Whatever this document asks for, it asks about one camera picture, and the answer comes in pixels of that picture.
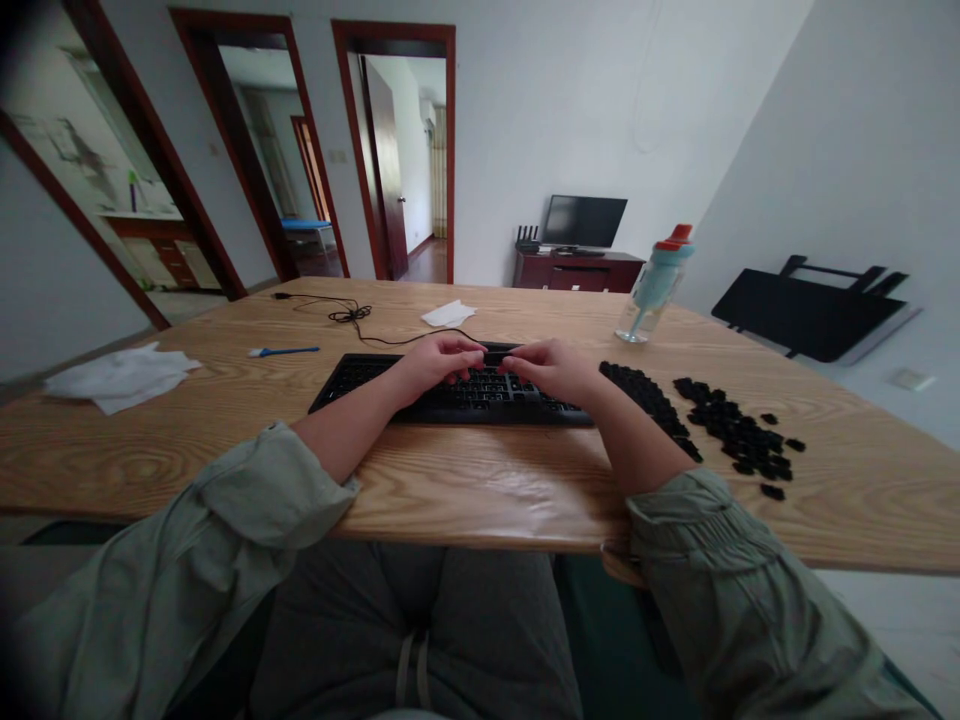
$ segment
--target gray pants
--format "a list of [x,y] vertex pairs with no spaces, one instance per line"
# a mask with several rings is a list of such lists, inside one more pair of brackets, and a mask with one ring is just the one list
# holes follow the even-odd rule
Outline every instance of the gray pants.
[[302,551],[277,590],[254,717],[368,718],[425,694],[454,720],[582,717],[547,556],[343,540]]

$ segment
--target white tissue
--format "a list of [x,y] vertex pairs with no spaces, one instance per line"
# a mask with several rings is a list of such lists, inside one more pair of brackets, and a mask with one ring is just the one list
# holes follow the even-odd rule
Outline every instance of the white tissue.
[[476,312],[476,308],[468,307],[459,300],[454,300],[452,303],[428,312],[420,319],[433,327],[460,327],[464,320],[476,314]]
[[45,383],[48,395],[93,400],[105,415],[173,390],[187,370],[203,367],[182,352],[156,352],[159,343],[121,350],[64,370]]

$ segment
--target water bottle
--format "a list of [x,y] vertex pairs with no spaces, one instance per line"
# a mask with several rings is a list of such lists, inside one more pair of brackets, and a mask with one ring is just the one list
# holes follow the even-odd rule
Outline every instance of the water bottle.
[[653,254],[637,276],[630,299],[614,334],[626,342],[647,342],[673,297],[687,258],[694,247],[688,238],[693,225],[677,225],[673,234],[653,246]]

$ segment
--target cleaning brush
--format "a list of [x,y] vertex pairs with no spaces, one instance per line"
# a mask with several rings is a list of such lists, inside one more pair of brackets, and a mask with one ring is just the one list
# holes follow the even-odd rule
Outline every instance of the cleaning brush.
[[247,353],[250,357],[266,357],[267,355],[290,355],[295,352],[320,352],[320,348],[290,348],[288,350],[271,350],[270,348],[254,348]]

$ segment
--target keyboard cable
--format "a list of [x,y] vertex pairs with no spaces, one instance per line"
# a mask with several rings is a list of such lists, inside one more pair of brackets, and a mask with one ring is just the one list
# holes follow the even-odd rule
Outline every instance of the keyboard cable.
[[480,345],[483,344],[476,338],[471,337],[470,335],[465,333],[460,328],[440,328],[439,330],[431,330],[430,332],[425,332],[421,335],[417,335],[416,337],[409,338],[408,340],[384,340],[383,338],[377,338],[377,337],[365,337],[363,333],[360,331],[360,324],[358,321],[363,320],[363,318],[368,317],[370,313],[373,312],[372,305],[361,305],[359,302],[357,302],[353,298],[335,298],[335,297],[327,297],[326,295],[310,295],[307,293],[276,292],[276,293],[273,293],[271,297],[273,297],[274,300],[289,300],[290,298],[310,298],[307,302],[301,303],[300,305],[297,305],[296,307],[294,307],[293,308],[294,312],[304,312],[303,310],[304,308],[310,307],[311,305],[316,305],[317,303],[322,302],[324,300],[339,304],[340,307],[342,307],[343,309],[335,310],[329,315],[327,315],[327,317],[333,320],[335,323],[339,323],[341,325],[345,325],[347,323],[350,323],[351,325],[353,325],[354,329],[357,331],[357,337],[360,338],[360,342],[366,345],[369,345],[371,342],[379,342],[379,343],[383,343],[384,345],[407,345],[409,343],[425,338],[428,335],[436,335],[437,333],[442,333],[442,332],[458,332],[468,340],[473,340],[473,342]]

